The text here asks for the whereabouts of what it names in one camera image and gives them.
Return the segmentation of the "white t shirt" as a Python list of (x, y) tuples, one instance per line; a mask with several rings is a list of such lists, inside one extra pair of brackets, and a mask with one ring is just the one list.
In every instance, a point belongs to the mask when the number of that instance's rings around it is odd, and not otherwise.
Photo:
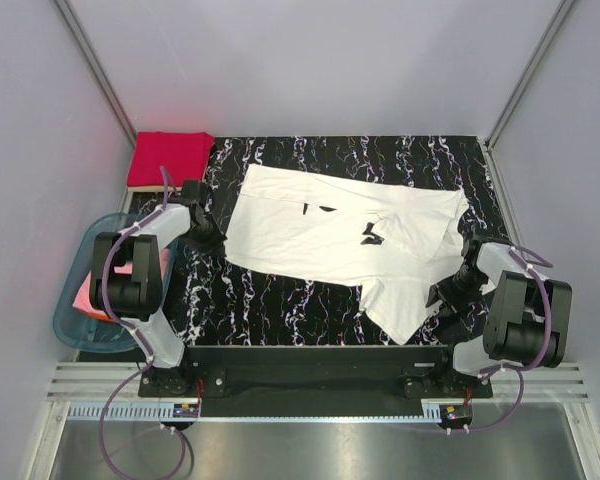
[(358, 286), (359, 308), (405, 344), (431, 315), (429, 289), (462, 264), (463, 191), (384, 185), (252, 164), (226, 232), (251, 271)]

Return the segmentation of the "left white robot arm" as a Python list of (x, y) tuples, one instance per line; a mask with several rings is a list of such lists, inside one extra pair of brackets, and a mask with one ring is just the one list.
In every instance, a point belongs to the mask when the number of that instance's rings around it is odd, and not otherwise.
[(199, 180), (186, 180), (129, 227), (95, 237), (89, 284), (91, 305), (122, 325), (140, 346), (149, 366), (163, 369), (161, 384), (176, 396), (195, 386), (196, 372), (183, 363), (184, 343), (162, 310), (166, 280), (161, 253), (178, 240), (201, 254), (225, 256), (225, 235), (211, 209), (213, 193)]

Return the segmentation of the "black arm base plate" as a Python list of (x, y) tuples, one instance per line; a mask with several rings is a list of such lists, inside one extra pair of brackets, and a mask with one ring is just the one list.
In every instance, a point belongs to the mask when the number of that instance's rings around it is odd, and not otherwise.
[(415, 400), (489, 399), (493, 390), (453, 371), (445, 346), (197, 346), (186, 349), (182, 366), (143, 374), (139, 394), (396, 410)]

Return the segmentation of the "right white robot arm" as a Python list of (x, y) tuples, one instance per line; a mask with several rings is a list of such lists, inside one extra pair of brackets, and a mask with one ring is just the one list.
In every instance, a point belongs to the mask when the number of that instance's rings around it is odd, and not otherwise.
[(466, 389), (470, 376), (488, 379), (501, 369), (555, 368), (566, 350), (573, 290), (539, 271), (552, 264), (526, 247), (475, 235), (462, 249), (459, 270), (429, 289), (428, 306), (441, 317), (460, 315), (493, 285), (482, 334), (451, 347), (450, 362), (434, 371), (446, 396)]

